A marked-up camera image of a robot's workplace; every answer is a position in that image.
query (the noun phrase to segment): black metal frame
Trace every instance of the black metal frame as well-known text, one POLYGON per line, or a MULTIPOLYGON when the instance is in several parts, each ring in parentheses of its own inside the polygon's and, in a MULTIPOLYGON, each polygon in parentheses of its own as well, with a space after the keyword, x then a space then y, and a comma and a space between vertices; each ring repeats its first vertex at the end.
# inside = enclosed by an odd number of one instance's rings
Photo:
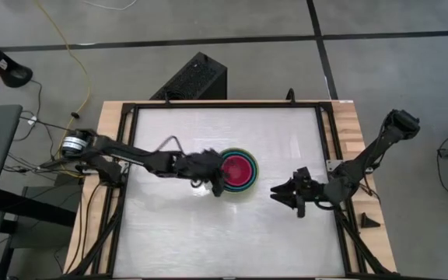
MULTIPOLYGON (((291 97, 290 102, 277 102, 277 103, 261 103, 261 102, 219 102, 216 101, 215 103, 124 103, 122 107, 122 113, 121 113, 121 119, 119 128, 117 131, 117 140, 121 141, 124 133, 125 133, 125 125, 127 123, 127 117, 129 113, 132 113, 132 120, 131 120, 131 129, 130 134, 128 137, 128 144, 133 145, 134 144, 134 138, 135 138, 135 132, 136 132, 136 125, 138 121, 138 112, 141 109, 177 109, 177 108, 313 108, 316 112, 317 117, 317 124, 319 128, 319 134, 320 134, 320 141, 323 149, 324 159, 328 160, 330 159, 330 153, 327 146, 327 138, 325 134, 324 129, 324 122, 323 122, 323 115, 322 112, 327 113, 328 122, 330 124, 331 128, 331 134, 333 135, 333 143, 334 143, 334 151, 337 156, 337 159, 342 159, 341 155, 341 148, 340 143, 338 139, 338 132, 336 129, 336 124, 334 121, 334 114, 333 114, 333 107, 331 105, 331 102, 296 102, 294 93, 289 93, 289 97, 291 97)), ((122 188, 120 190, 119 194, 119 201, 117 203, 124 203, 125 200, 125 192, 126 188, 122 188)), ((107 224, 108 220, 108 213, 110 212, 110 204, 112 202, 113 198, 113 191, 108 191, 107 196, 105 199, 105 205, 103 207, 103 213, 101 217, 101 225, 100 225, 100 232, 104 230, 105 225, 107 224)), ((349 215, 348 219, 350 223, 357 228, 355 215, 349 215)), ((341 251, 341 259, 343 262, 343 267, 345 270, 345 274, 351 273, 351 265, 350 265, 350 259, 348 256, 348 248, 347 248, 347 241, 345 239, 345 233, 341 226, 341 224, 335 219, 336 221, 336 228, 337 228, 337 234, 338 234, 338 242, 340 243, 340 251, 341 251)), ((115 259, 117 256, 117 245, 118 245, 118 238, 120 235, 120 228, 121 228, 121 221, 117 224, 113 231, 113 236, 111 240, 110 245, 110 253, 108 256, 108 263, 107 263, 107 274, 113 275, 114 273, 114 265, 115 265, 115 259)), ((358 252, 357 248, 355 248, 356 254, 359 256, 360 253, 358 252)), ((99 271, 99 263, 101 258, 101 252, 99 252, 96 256, 95 261, 93 262, 93 270, 92 274, 97 274, 99 271)))

